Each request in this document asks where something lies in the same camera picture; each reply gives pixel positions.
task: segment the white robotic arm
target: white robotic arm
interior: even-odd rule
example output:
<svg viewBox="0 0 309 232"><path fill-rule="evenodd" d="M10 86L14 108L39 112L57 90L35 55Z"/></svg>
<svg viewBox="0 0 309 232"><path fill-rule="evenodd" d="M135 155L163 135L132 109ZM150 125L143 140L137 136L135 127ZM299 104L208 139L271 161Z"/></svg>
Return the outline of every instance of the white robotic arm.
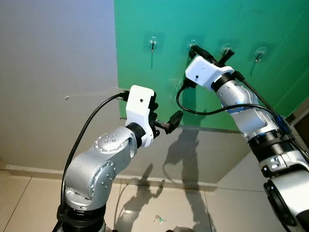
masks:
<svg viewBox="0 0 309 232"><path fill-rule="evenodd" d="M217 62L209 52L197 45L192 46L189 52L192 61L185 71L187 79L177 94L177 103L182 109L194 113L180 105L180 93L186 87L196 85L215 91L248 141L263 175L269 178L264 189L277 218L287 231L309 232L308 154L299 147L284 119L261 96L259 98L268 109L259 106L258 93L239 72L225 66L233 54L229 50Z"/></svg>
<svg viewBox="0 0 309 232"><path fill-rule="evenodd" d="M129 165L139 147L149 146L159 135L155 126L171 133L183 116L178 111L168 122L156 120L155 97L152 89L132 86L127 97L125 127L98 137L89 150L70 163L64 173L66 206L58 208L54 231L105 231L106 202L117 174Z"/></svg>

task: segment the black cable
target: black cable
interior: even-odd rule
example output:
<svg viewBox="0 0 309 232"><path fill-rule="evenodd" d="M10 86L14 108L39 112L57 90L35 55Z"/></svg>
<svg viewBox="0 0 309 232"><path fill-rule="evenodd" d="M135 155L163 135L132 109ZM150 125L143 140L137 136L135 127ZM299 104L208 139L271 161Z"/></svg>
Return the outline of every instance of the black cable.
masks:
<svg viewBox="0 0 309 232"><path fill-rule="evenodd" d="M78 135L75 143L74 143L74 146L68 156L68 159L67 159L67 163L66 163L66 166L64 168L64 172L63 172L63 176L62 176L62 183L61 183L61 199L60 199L60 210L61 212L63 212L63 210L65 209L66 207L66 201L65 201L65 191L66 191L66 186L65 186L65 174L66 174L66 171L73 159L73 156L74 156L74 153L78 147L78 144L80 143L89 123L91 122L91 120L93 119L93 117L97 114L97 112L103 107L105 106L107 103L109 103L111 100L113 99L116 99L118 97L124 97L126 93L118 93L118 94L115 94L113 96L111 96L110 98L108 98L107 100L105 100L104 102L102 102L93 112L92 114L89 116L89 118L87 119L86 123L84 124L80 134Z"/></svg>
<svg viewBox="0 0 309 232"><path fill-rule="evenodd" d="M182 108L183 110L185 111L188 111L190 113L193 113L193 114L196 114L196 115L214 115L214 114L217 114L217 113L220 113L222 111L225 111L225 110L230 110L230 109L235 109L235 108L239 108L239 107L250 107L250 108L259 108L259 109L262 109L262 110L265 110L269 113L271 113L272 115L276 115L275 112L273 112L272 110L264 107L264 106L261 106L261 105L256 105L256 104L236 104L236 105L230 105L230 106L226 106L226 107L223 107L221 109L218 109L218 110L214 110L214 111L210 111L210 112L198 112L198 111L194 111L194 110L191 110L191 109L188 109L188 108L185 108L184 106L182 106L180 103L179 103L179 96L181 94L182 91L184 91L186 89L185 86L182 86L177 95L176 95L176 103L177 105Z"/></svg>
<svg viewBox="0 0 309 232"><path fill-rule="evenodd" d="M245 86L248 87L248 89L250 89L268 109L274 112L275 115L279 115L276 110L245 79L241 80L241 82L244 83Z"/></svg>
<svg viewBox="0 0 309 232"><path fill-rule="evenodd" d="M55 225L52 232L57 232L60 229L61 225L62 225L62 221L57 221L57 224Z"/></svg>

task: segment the gray wall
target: gray wall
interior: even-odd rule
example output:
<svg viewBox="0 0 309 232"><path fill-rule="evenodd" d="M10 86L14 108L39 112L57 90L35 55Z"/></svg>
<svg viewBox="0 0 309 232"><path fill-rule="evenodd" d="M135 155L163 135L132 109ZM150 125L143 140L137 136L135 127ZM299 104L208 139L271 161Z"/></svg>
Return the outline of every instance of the gray wall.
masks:
<svg viewBox="0 0 309 232"><path fill-rule="evenodd" d="M0 1L0 156L12 165L62 170L97 97L117 86L113 1ZM123 125L117 101L93 120L78 152ZM239 134L177 129L141 149L123 174L216 183L249 151Z"/></svg>

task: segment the green board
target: green board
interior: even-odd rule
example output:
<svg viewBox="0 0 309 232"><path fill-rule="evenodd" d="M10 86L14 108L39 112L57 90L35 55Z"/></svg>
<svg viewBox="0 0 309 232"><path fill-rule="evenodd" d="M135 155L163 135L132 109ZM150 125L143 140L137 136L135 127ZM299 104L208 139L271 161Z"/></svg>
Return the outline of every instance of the green board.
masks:
<svg viewBox="0 0 309 232"><path fill-rule="evenodd" d="M308 0L115 0L118 84L140 85L157 93L161 120L179 110L175 96L188 62L189 44L240 71L274 108L288 116L309 95ZM155 36L154 52L150 40ZM263 51L261 62L256 55ZM214 92L185 90L181 102L197 111L221 107ZM125 106L120 105L125 117ZM228 113L182 124L235 130Z"/></svg>

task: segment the tiled floor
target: tiled floor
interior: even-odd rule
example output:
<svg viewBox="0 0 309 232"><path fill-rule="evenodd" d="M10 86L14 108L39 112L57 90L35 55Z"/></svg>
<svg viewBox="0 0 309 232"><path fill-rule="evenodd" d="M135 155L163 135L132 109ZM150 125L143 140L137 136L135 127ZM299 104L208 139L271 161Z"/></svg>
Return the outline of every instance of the tiled floor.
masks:
<svg viewBox="0 0 309 232"><path fill-rule="evenodd" d="M176 226L196 232L282 232L264 193L265 181L249 153L215 192L114 184L105 220L119 232L165 232ZM60 180L0 170L0 232L50 232L59 193Z"/></svg>

